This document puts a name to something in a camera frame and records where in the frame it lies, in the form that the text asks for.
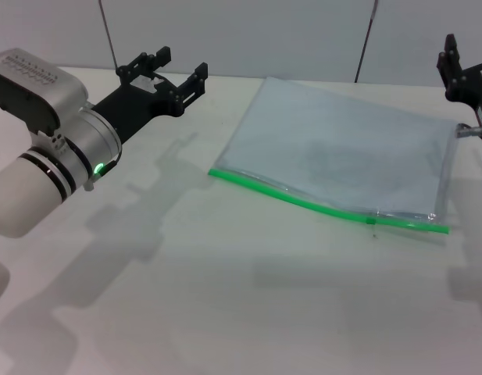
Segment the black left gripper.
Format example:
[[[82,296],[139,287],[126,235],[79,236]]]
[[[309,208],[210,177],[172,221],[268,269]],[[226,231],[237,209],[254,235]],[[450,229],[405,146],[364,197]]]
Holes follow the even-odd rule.
[[[176,86],[154,73],[170,61],[169,46],[162,47],[155,54],[142,52],[129,64],[116,69],[119,87],[94,106],[94,112],[109,123],[122,144],[158,116],[182,116],[189,105],[205,94],[205,81],[209,76],[206,62]],[[146,77],[159,80],[152,93],[132,84],[135,79]]]

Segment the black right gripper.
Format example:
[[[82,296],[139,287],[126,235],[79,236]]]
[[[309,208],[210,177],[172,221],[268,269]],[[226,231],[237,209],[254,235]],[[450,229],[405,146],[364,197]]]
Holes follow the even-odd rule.
[[[454,34],[445,38],[444,50],[438,55],[437,69],[447,100],[466,104],[471,109],[482,108],[482,63],[462,69]]]

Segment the clear document bag green zipper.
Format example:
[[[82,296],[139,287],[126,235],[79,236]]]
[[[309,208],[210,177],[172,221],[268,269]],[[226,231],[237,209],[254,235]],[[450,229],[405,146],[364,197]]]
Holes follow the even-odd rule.
[[[264,80],[209,174],[328,216],[447,234],[451,120]]]

